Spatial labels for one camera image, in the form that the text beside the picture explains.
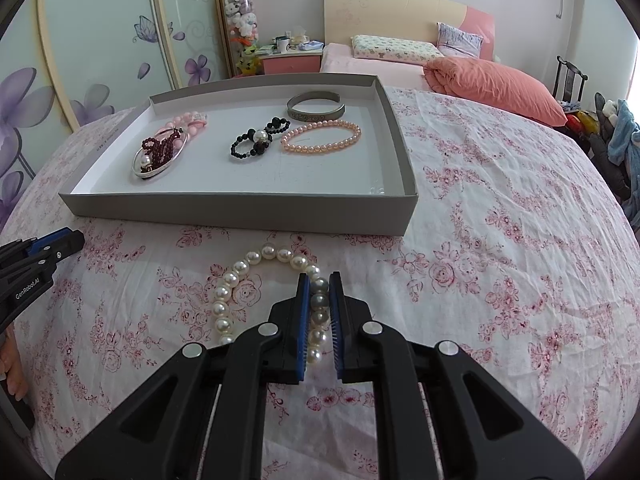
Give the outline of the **person left hand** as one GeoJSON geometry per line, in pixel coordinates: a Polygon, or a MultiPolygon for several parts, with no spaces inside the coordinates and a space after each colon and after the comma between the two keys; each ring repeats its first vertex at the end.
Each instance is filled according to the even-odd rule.
{"type": "Polygon", "coordinates": [[[1,373],[6,376],[6,384],[11,396],[21,401],[26,396],[28,385],[23,372],[20,352],[18,352],[15,339],[6,335],[6,340],[1,346],[1,373]]]}

